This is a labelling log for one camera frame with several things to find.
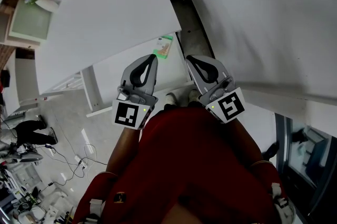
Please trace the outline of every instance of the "equipment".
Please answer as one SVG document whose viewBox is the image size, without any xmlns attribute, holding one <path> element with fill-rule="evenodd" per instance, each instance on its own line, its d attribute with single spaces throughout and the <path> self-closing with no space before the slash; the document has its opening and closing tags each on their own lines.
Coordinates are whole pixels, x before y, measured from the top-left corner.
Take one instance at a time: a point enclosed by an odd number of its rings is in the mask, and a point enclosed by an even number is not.
<svg viewBox="0 0 337 224">
<path fill-rule="evenodd" d="M 117 100 L 112 102 L 114 124 L 131 129 L 143 128 L 158 101 L 158 98 L 152 96 L 157 67 L 158 59 L 153 54 L 141 57 L 127 66 L 117 89 Z"/>
<path fill-rule="evenodd" d="M 218 120 L 228 123 L 245 111 L 245 101 L 223 64 L 206 56 L 186 57 L 192 79 L 202 94 L 200 102 Z"/>
</svg>

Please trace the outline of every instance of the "person's leg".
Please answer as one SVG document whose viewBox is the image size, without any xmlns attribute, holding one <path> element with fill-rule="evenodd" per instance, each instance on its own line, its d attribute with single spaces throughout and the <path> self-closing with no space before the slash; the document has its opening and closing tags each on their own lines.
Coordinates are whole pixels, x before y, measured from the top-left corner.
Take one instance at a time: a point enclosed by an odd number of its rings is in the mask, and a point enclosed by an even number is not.
<svg viewBox="0 0 337 224">
<path fill-rule="evenodd" d="M 34 131 L 17 131 L 17 146 L 19 147 L 27 142 L 33 145 L 55 145 L 57 139 L 55 139 L 55 133 L 52 129 L 50 135 L 39 134 Z"/>
<path fill-rule="evenodd" d="M 19 123 L 14 129 L 16 131 L 35 131 L 37 129 L 45 129 L 46 124 L 43 121 L 28 120 Z"/>
<path fill-rule="evenodd" d="M 204 106 L 199 102 L 200 93 L 197 90 L 192 90 L 189 94 L 189 104 L 187 107 L 193 108 L 204 108 Z"/>
<path fill-rule="evenodd" d="M 173 93 L 168 93 L 165 97 L 164 111 L 169 111 L 177 108 L 177 99 Z"/>
</svg>

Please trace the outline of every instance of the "person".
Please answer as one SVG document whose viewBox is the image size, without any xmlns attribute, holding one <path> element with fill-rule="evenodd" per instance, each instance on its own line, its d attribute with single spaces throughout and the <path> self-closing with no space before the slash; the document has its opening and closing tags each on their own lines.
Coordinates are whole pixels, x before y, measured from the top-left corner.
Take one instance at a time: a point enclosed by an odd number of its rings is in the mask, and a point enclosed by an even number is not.
<svg viewBox="0 0 337 224">
<path fill-rule="evenodd" d="M 25 143 L 33 145 L 57 144 L 58 141 L 53 128 L 49 129 L 48 135 L 35 132 L 35 130 L 46 128 L 46 122 L 44 121 L 43 117 L 39 115 L 38 120 L 27 120 L 19 123 L 13 129 L 2 129 L 0 133 L 0 141 L 7 145 L 15 143 L 16 147 L 19 147 Z M 1 150 L 8 148 L 8 146 L 5 144 L 3 144 Z"/>
<path fill-rule="evenodd" d="M 238 120 L 220 124 L 189 95 L 166 96 L 140 131 L 124 128 L 77 206 L 74 224 L 292 223 L 275 167 Z"/>
</svg>

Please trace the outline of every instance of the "white wall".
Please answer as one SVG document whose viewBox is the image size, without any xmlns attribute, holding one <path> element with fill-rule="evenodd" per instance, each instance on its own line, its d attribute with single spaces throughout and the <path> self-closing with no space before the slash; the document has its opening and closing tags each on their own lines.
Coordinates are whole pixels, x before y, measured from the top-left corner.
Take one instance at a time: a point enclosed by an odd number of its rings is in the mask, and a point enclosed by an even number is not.
<svg viewBox="0 0 337 224">
<path fill-rule="evenodd" d="M 193 0 L 241 85 L 337 98 L 337 0 Z"/>
</svg>

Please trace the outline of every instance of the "red sleeve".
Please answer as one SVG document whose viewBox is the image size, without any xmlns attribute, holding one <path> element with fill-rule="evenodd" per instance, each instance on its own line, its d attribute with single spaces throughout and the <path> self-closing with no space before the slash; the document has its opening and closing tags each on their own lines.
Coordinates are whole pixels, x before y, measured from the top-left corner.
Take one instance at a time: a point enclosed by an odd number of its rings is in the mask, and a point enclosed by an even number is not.
<svg viewBox="0 0 337 224">
<path fill-rule="evenodd" d="M 278 183 L 280 184 L 282 194 L 282 198 L 287 198 L 285 194 L 282 182 L 279 177 L 279 173 L 277 172 L 274 165 L 269 161 L 258 161 L 254 163 L 249 171 L 253 174 L 253 176 L 260 181 L 263 187 L 267 190 L 268 193 L 272 194 L 272 184 Z"/>
<path fill-rule="evenodd" d="M 98 174 L 92 180 L 84 196 L 80 200 L 75 212 L 73 223 L 77 224 L 84 221 L 90 214 L 91 199 L 105 201 L 116 181 L 117 176 L 111 172 L 102 172 Z"/>
</svg>

